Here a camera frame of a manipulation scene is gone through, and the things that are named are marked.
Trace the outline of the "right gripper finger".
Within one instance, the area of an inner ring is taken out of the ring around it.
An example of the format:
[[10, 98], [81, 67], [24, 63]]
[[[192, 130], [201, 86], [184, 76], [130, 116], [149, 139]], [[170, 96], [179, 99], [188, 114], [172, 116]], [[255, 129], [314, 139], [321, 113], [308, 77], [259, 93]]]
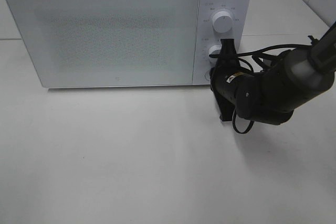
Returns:
[[222, 44], [220, 56], [222, 58], [236, 58], [237, 51], [234, 39], [221, 39], [220, 41]]

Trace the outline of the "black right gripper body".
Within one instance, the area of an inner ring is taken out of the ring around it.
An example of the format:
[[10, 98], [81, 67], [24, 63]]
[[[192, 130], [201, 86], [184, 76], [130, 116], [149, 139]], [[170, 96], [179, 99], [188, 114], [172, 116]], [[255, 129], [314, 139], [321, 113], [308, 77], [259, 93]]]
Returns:
[[236, 93], [241, 75], [252, 75], [252, 65], [237, 56], [218, 58], [214, 68], [211, 69], [211, 90], [219, 101], [236, 103]]

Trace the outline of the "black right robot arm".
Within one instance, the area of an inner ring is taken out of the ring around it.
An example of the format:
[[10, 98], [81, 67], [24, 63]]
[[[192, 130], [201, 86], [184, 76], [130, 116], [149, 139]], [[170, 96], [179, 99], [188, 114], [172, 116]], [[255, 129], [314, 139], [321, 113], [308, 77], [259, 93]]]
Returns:
[[328, 91], [335, 80], [335, 25], [310, 45], [282, 44], [237, 53], [233, 39], [221, 39], [210, 71], [220, 119], [280, 125], [294, 110]]

